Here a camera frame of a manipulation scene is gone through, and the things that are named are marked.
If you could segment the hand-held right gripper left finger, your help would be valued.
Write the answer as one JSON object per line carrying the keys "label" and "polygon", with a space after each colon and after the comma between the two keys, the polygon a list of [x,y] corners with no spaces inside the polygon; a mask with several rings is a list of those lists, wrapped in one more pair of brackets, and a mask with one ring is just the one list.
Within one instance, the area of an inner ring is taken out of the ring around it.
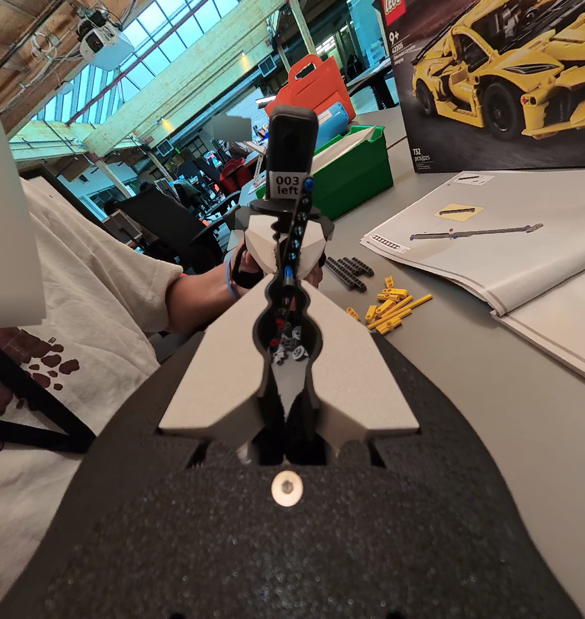
{"label": "hand-held right gripper left finger", "polygon": [[159,422],[162,433],[238,449],[263,428],[258,395],[266,364],[253,329],[267,308],[272,280],[265,276],[207,327]]}

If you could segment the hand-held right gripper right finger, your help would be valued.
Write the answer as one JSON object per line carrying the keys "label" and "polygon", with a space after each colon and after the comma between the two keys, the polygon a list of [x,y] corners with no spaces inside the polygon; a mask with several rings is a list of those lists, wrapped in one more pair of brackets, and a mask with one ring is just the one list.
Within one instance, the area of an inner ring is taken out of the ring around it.
{"label": "hand-held right gripper right finger", "polygon": [[321,340],[310,368],[319,436],[339,451],[350,441],[417,433],[419,422],[368,329],[318,289],[301,285]]}

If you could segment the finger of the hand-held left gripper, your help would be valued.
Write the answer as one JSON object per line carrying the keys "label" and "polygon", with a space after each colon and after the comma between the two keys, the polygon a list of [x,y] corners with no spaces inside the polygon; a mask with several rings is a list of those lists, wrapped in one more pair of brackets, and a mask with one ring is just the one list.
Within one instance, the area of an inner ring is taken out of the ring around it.
{"label": "finger of the hand-held left gripper", "polygon": [[279,233],[274,228],[278,223],[273,215],[250,215],[244,232],[245,245],[265,274],[278,271]]}
{"label": "finger of the hand-held left gripper", "polygon": [[308,223],[299,251],[296,279],[304,280],[318,264],[325,250],[325,237],[321,224]]}

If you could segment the grey and black lego beam assembly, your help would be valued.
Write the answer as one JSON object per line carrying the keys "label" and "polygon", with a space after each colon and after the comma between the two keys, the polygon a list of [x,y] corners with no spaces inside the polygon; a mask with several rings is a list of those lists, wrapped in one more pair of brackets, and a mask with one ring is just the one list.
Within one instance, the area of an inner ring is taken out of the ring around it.
{"label": "grey and black lego beam assembly", "polygon": [[297,297],[297,289],[303,277],[299,274],[302,257],[302,244],[307,229],[309,215],[313,206],[315,181],[312,176],[305,178],[284,242],[283,253],[280,256],[278,270],[272,283],[267,287],[270,302],[269,351],[277,351],[283,335],[291,305]]}

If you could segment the person's left forearm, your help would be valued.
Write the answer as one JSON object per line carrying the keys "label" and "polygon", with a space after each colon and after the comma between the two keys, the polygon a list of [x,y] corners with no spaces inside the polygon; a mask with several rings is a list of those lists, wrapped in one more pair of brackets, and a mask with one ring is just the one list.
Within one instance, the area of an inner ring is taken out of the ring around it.
{"label": "person's left forearm", "polygon": [[236,301],[227,290],[226,265],[199,275],[183,275],[165,292],[165,331],[191,334],[221,316]]}

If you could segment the row of dark grey lego beams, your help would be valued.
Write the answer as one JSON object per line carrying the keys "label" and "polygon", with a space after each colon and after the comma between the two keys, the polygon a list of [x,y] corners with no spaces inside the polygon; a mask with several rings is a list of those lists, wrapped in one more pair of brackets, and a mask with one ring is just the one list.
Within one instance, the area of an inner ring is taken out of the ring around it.
{"label": "row of dark grey lego beams", "polygon": [[366,292],[366,283],[362,277],[374,277],[374,271],[358,258],[335,259],[327,256],[325,266],[348,290]]}

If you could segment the pile of grey lego discs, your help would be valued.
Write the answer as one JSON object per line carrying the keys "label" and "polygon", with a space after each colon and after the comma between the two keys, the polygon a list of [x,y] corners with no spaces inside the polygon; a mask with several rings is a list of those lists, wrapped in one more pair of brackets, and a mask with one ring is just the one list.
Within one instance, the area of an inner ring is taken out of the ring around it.
{"label": "pile of grey lego discs", "polygon": [[302,342],[302,326],[286,322],[277,347],[273,347],[272,360],[277,365],[282,365],[286,360],[301,361],[308,356]]}

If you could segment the lego box with yellow car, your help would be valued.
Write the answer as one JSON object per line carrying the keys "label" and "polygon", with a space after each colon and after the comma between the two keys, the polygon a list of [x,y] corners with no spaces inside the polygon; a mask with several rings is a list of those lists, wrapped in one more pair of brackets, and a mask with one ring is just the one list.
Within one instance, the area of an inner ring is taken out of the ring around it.
{"label": "lego box with yellow car", "polygon": [[379,1],[416,173],[585,168],[585,1]]}

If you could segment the person's left hand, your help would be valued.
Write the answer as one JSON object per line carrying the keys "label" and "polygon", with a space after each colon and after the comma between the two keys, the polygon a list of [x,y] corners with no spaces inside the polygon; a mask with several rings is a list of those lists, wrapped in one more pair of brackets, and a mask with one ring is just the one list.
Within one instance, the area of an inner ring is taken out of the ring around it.
{"label": "person's left hand", "polygon": [[237,262],[235,264],[238,273],[237,280],[242,282],[242,287],[250,288],[255,285],[250,282],[260,281],[265,276],[264,270],[245,246],[237,254]]}

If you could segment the light blue roll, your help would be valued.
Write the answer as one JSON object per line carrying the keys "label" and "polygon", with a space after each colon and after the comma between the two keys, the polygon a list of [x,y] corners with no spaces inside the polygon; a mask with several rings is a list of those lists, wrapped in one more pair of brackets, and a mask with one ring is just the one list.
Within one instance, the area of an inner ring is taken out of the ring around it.
{"label": "light blue roll", "polygon": [[340,101],[317,114],[318,134],[317,149],[338,135],[346,135],[349,130],[349,116]]}

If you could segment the white paper in bin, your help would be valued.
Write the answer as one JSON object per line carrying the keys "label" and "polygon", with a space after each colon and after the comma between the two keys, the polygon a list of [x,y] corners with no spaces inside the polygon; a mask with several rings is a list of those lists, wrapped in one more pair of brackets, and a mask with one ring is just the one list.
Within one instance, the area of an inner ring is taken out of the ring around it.
{"label": "white paper in bin", "polygon": [[334,138],[331,142],[325,144],[324,149],[314,154],[311,172],[318,172],[362,142],[370,141],[375,129],[376,126],[353,126],[346,135]]}

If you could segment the orange bag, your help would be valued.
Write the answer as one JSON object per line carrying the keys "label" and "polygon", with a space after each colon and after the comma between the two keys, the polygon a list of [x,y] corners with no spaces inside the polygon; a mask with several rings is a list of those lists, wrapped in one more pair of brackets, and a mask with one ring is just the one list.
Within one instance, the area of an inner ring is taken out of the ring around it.
{"label": "orange bag", "polygon": [[335,58],[328,57],[323,61],[315,54],[308,54],[292,65],[288,72],[288,83],[267,105],[266,113],[271,116],[275,107],[288,105],[308,108],[320,114],[335,103],[343,105],[349,121],[356,118]]}

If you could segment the red chair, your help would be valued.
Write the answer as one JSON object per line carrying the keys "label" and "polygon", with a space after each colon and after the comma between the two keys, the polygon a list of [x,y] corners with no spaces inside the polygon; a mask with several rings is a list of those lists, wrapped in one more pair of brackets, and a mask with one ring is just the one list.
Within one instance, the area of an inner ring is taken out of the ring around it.
{"label": "red chair", "polygon": [[231,159],[225,164],[220,172],[218,186],[226,197],[241,191],[244,185],[253,181],[257,163],[258,157]]}

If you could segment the green plastic bin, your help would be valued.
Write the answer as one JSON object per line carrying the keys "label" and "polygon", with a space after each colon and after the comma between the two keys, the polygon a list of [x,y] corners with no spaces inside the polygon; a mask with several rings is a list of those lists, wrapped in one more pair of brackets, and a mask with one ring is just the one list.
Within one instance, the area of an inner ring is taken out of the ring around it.
{"label": "green plastic bin", "polygon": [[331,221],[393,186],[385,128],[316,173],[313,205]]}

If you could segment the black office chair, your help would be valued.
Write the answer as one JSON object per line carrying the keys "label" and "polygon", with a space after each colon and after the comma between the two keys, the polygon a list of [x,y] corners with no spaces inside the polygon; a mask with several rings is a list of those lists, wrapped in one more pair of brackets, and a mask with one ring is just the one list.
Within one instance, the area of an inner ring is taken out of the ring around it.
{"label": "black office chair", "polygon": [[195,274],[204,274],[222,264],[224,252],[215,232],[222,225],[232,230],[235,213],[240,209],[240,205],[231,206],[218,219],[203,223],[156,188],[117,202],[114,207],[161,239],[179,257],[181,265]]}

